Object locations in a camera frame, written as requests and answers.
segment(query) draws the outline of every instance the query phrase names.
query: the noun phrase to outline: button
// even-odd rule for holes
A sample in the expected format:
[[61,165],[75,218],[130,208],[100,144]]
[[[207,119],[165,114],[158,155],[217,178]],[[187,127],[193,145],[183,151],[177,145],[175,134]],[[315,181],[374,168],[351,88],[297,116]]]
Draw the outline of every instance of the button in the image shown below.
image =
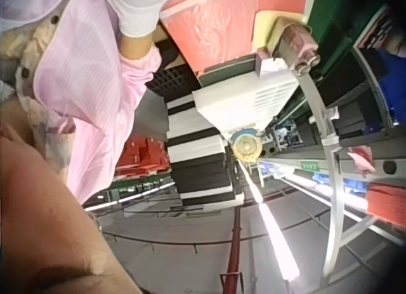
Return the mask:
[[59,22],[59,16],[53,16],[51,18],[51,23],[52,24],[57,24]]
[[30,77],[30,70],[28,70],[26,67],[24,67],[21,70],[21,77],[23,77],[24,79],[27,79],[28,77]]

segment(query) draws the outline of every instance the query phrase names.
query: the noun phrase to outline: hand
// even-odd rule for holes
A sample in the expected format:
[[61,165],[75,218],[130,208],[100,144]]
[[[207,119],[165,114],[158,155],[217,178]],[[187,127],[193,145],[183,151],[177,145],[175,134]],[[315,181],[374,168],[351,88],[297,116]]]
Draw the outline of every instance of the hand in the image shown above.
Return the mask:
[[161,8],[168,0],[107,0],[117,12],[120,30],[127,37],[145,37],[158,23]]

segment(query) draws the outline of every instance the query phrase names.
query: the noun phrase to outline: red panel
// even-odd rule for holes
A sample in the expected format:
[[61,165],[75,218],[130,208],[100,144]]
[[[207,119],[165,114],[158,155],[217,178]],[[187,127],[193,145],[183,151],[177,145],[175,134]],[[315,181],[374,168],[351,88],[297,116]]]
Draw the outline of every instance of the red panel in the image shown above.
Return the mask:
[[151,138],[131,137],[126,142],[115,176],[141,177],[167,171],[169,158],[163,142]]
[[399,187],[371,184],[368,187],[367,213],[393,224],[406,227],[406,190]]
[[[184,0],[171,0],[170,8]],[[163,23],[193,71],[252,53],[254,19],[261,10],[302,13],[306,0],[207,0]]]

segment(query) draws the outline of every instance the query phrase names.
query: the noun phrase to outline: fluorescent light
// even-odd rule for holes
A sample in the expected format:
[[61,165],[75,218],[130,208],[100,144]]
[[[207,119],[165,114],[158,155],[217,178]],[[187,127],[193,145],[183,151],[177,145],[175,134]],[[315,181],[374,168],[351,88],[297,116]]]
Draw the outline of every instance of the fluorescent light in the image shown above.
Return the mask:
[[113,202],[109,202],[109,203],[104,203],[104,204],[100,204],[100,205],[96,205],[96,206],[90,206],[85,208],[85,211],[92,211],[92,210],[99,210],[100,208],[105,208],[105,207],[109,207],[112,205],[116,205],[118,202],[117,201],[113,201]]
[[136,194],[135,196],[125,197],[125,198],[123,198],[123,199],[120,199],[119,202],[120,202],[120,203],[123,203],[123,202],[129,201],[129,200],[136,199],[136,198],[138,198],[138,197],[142,197],[142,195],[141,195],[141,194]]
[[155,191],[158,191],[158,190],[159,190],[159,188],[154,188],[154,189],[143,192],[142,195],[146,196],[147,194],[151,194],[151,193],[153,193]]
[[345,194],[344,202],[345,204],[359,208],[360,210],[368,209],[368,200],[364,199],[363,197],[354,196],[353,194]]
[[266,230],[268,231],[269,238],[275,255],[278,260],[279,269],[282,273],[282,277],[285,280],[292,281],[300,275],[299,267],[293,258],[293,254],[284,235],[279,229],[279,226],[273,217],[268,205],[262,203],[259,205],[259,211],[261,212],[262,219],[264,220]]
[[164,189],[164,188],[169,187],[169,186],[172,186],[172,185],[174,185],[174,184],[175,184],[175,182],[171,182],[171,183],[168,183],[168,184],[164,184],[164,185],[162,185],[162,186],[159,186],[159,189]]
[[308,178],[300,177],[299,175],[286,175],[285,178],[289,181],[293,181],[299,185],[306,187],[314,187],[317,184],[315,181],[309,180]]
[[257,203],[262,203],[264,201],[264,198],[261,194],[261,192],[259,191],[258,187],[254,184],[254,182],[252,181],[251,177],[249,176],[246,168],[244,167],[244,165],[241,163],[241,161],[239,160],[239,164],[241,167],[241,170],[244,174],[244,177],[247,180],[248,186],[251,190],[252,196],[254,197],[255,202]]
[[[315,189],[326,196],[332,196],[333,190],[327,185],[316,185]],[[368,200],[363,197],[354,196],[353,194],[344,193],[344,203],[360,210],[367,210]]]
[[330,186],[327,185],[316,185],[315,190],[317,190],[318,192],[325,194],[326,196],[332,196],[332,188]]

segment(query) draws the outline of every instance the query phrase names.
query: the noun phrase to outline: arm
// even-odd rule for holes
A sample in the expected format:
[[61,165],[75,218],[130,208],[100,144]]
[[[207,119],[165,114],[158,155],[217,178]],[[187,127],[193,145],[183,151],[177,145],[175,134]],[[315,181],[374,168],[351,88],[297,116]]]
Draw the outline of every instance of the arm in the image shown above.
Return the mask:
[[141,293],[39,153],[0,133],[4,293]]
[[152,45],[152,33],[143,37],[122,35],[119,41],[119,51],[128,60],[139,60],[149,53]]

